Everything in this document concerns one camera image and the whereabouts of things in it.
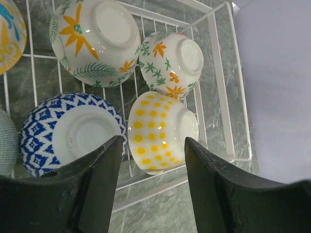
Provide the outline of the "red patterned bowl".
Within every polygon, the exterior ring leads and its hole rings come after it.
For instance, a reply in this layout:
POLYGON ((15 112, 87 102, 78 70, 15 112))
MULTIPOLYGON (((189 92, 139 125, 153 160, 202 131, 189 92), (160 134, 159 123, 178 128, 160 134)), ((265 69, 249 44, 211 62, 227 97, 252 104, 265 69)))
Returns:
POLYGON ((93 94, 61 93, 41 102, 26 117, 20 132, 20 155, 27 172, 40 177, 116 135, 122 136, 124 158, 126 125, 115 107, 93 94))

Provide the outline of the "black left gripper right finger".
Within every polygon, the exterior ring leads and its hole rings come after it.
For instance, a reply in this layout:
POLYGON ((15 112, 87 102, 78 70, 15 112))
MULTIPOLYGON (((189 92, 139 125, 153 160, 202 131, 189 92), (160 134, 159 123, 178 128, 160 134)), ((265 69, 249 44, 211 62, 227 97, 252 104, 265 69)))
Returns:
POLYGON ((256 176, 190 137, 185 159, 198 232, 310 232, 310 180, 284 184, 256 176))

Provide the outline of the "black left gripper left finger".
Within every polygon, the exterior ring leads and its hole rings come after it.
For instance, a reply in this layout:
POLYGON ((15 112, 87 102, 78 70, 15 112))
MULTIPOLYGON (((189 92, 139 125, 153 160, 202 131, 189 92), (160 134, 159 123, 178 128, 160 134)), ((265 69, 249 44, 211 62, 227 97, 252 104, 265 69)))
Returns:
POLYGON ((0 178, 3 233, 106 233, 121 165, 122 138, 38 178, 0 178))

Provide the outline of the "orange floral bowl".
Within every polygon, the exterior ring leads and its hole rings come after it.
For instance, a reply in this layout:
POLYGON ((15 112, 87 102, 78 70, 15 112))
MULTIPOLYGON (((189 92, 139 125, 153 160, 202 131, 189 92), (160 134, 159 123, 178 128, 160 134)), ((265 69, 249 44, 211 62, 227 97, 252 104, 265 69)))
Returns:
POLYGON ((22 57, 27 30, 22 14, 12 0, 0 2, 0 73, 11 69, 22 57))
POLYGON ((139 51, 139 67, 151 91, 183 100, 194 89, 204 66, 198 44, 181 33, 154 32, 139 51))
POLYGON ((135 70, 139 29, 115 0, 66 1, 51 17, 49 36, 60 64, 85 84, 118 86, 135 70))

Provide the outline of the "blue yellow patterned bowl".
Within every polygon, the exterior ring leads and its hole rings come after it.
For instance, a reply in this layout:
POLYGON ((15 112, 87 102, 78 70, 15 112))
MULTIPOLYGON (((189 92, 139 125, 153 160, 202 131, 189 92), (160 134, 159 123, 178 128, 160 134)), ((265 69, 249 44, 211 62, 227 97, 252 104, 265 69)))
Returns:
POLYGON ((132 157, 149 175, 183 163, 186 137, 199 139, 195 114, 183 102, 153 91, 134 102, 127 127, 132 157))

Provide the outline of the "plain light teal bowl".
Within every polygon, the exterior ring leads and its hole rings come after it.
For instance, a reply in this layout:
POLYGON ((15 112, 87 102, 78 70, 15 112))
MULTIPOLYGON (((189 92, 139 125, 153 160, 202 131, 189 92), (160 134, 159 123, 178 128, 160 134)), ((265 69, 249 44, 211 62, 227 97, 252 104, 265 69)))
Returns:
POLYGON ((14 169, 19 154, 16 127, 9 115, 0 109, 0 174, 8 176, 14 169))

